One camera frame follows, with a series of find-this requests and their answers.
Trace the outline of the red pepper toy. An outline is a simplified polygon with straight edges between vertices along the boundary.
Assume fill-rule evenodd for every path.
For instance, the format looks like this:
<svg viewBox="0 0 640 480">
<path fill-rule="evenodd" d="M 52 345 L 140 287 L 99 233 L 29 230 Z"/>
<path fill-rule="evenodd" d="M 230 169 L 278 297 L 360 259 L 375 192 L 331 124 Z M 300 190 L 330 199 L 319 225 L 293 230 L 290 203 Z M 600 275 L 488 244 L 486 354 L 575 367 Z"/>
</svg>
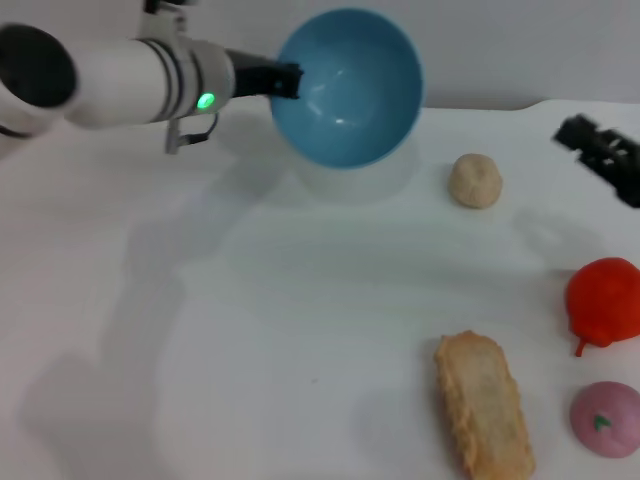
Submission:
<svg viewBox="0 0 640 480">
<path fill-rule="evenodd" d="M 576 271 L 564 300 L 577 357 L 588 345 L 606 348 L 640 336 L 640 268 L 625 259 L 602 258 Z"/>
</svg>

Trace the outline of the blue bowl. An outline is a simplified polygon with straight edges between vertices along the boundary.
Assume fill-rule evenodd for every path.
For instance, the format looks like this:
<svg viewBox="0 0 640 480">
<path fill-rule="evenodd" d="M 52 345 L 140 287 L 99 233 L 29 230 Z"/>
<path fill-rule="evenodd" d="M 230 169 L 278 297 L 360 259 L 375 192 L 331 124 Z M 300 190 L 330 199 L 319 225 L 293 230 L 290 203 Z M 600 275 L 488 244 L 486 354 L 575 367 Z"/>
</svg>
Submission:
<svg viewBox="0 0 640 480">
<path fill-rule="evenodd" d="M 308 160 L 350 169 L 376 163 L 411 133 L 425 99 L 424 67 L 408 34 L 371 10 L 341 8 L 302 24 L 279 59 L 303 75 L 295 100 L 274 97 L 279 133 Z"/>
</svg>

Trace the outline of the round beige bun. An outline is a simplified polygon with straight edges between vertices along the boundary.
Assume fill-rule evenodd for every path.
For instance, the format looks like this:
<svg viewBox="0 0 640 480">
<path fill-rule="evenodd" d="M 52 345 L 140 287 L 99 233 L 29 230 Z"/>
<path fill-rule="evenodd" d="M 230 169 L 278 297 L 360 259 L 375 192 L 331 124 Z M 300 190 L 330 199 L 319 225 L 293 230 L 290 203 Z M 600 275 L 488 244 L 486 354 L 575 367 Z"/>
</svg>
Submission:
<svg viewBox="0 0 640 480">
<path fill-rule="evenodd" d="M 469 153 L 459 157 L 451 169 L 447 189 L 460 205 L 471 209 L 493 206 L 502 193 L 503 178 L 495 161 Z"/>
</svg>

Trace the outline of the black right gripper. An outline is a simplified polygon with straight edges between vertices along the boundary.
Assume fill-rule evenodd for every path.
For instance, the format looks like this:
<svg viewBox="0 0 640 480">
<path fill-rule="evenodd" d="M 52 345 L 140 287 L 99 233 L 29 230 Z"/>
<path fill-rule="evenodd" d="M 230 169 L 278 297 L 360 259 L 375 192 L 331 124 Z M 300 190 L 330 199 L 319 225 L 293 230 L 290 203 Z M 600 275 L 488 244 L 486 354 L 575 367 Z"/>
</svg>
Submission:
<svg viewBox="0 0 640 480">
<path fill-rule="evenodd" d="M 581 150 L 578 161 L 605 180 L 618 198 L 640 209 L 640 146 L 627 147 L 627 139 L 614 130 L 599 131 L 599 126 L 584 115 L 563 121 L 552 140 L 568 150 Z"/>
</svg>

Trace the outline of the pink bun with green leaf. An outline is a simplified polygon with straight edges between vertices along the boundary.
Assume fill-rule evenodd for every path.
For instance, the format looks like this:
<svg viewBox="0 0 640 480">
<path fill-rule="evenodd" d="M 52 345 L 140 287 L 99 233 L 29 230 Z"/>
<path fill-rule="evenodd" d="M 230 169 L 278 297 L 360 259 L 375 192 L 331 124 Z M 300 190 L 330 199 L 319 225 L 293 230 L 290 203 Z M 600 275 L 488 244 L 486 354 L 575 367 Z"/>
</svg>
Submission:
<svg viewBox="0 0 640 480">
<path fill-rule="evenodd" d="M 640 393 L 619 382 L 596 382 L 574 397 L 570 424 L 590 451 L 626 458 L 640 448 Z"/>
</svg>

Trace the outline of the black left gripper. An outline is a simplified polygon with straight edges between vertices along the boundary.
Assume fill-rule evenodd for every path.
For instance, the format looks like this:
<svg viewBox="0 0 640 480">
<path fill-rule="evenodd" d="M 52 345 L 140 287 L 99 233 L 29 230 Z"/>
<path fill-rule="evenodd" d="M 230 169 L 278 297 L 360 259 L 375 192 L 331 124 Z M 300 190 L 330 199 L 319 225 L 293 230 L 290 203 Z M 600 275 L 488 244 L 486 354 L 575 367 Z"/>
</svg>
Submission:
<svg viewBox="0 0 640 480">
<path fill-rule="evenodd" d="M 277 63 L 273 80 L 273 61 L 262 56 L 227 49 L 234 70 L 234 98 L 267 96 L 296 100 L 304 71 L 297 63 Z"/>
</svg>

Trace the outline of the long ridged orange bread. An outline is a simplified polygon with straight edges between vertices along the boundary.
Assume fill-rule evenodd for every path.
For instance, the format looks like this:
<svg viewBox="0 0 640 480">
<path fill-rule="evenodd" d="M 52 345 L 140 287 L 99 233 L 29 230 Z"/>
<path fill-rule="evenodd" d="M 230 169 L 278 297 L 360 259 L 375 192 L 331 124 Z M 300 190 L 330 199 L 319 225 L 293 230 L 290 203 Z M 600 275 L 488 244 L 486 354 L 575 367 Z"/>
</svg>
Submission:
<svg viewBox="0 0 640 480">
<path fill-rule="evenodd" d="M 499 344 L 472 331 L 444 336 L 434 362 L 470 480 L 531 480 L 536 463 L 521 396 Z"/>
</svg>

